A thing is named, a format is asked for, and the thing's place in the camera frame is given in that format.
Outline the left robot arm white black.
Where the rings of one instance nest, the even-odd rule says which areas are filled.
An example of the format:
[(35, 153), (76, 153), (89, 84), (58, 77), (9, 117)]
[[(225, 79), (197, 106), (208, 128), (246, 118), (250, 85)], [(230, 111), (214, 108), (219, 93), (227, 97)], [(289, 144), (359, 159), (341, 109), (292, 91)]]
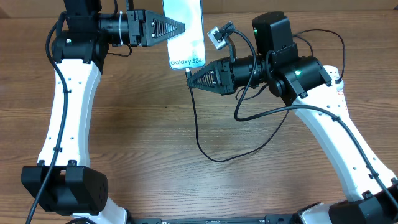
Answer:
[(99, 1), (65, 0), (65, 10), (45, 43), (55, 70), (49, 129), (34, 166), (22, 169), (37, 207), (70, 216), (73, 223), (132, 223), (130, 212), (109, 197), (107, 177), (92, 169), (88, 150), (91, 112), (110, 47), (150, 47), (182, 34), (185, 24), (153, 11), (102, 13)]

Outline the blue screen Galaxy smartphone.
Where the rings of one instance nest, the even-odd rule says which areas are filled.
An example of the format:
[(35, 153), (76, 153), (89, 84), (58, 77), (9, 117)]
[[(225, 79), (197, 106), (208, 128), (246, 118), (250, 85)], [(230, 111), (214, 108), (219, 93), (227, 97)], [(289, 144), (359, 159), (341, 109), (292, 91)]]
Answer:
[(164, 15), (185, 24), (185, 31), (167, 40), (169, 65), (174, 70), (206, 64), (201, 0), (164, 0)]

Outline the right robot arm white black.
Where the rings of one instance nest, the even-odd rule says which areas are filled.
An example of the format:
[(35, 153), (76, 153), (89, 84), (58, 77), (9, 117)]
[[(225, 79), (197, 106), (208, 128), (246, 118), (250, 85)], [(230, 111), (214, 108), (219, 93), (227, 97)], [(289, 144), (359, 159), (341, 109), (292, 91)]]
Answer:
[(281, 11), (254, 18), (252, 54), (216, 60), (187, 72), (190, 89), (229, 95), (263, 83), (312, 132), (331, 162), (345, 199), (314, 203), (266, 223), (396, 223), (397, 177), (380, 161), (352, 122), (343, 95), (343, 73), (314, 56), (302, 57)]

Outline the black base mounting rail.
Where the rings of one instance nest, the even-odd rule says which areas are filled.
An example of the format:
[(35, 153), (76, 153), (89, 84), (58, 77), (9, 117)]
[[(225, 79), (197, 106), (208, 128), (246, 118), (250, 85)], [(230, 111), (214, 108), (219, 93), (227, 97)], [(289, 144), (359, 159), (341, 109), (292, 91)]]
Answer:
[(235, 217), (235, 218), (186, 218), (186, 219), (161, 219), (161, 218), (133, 218), (129, 215), (128, 224), (294, 224), (294, 223), (331, 223), (323, 217), (310, 217), (302, 220), (298, 214), (273, 214), (264, 217)]

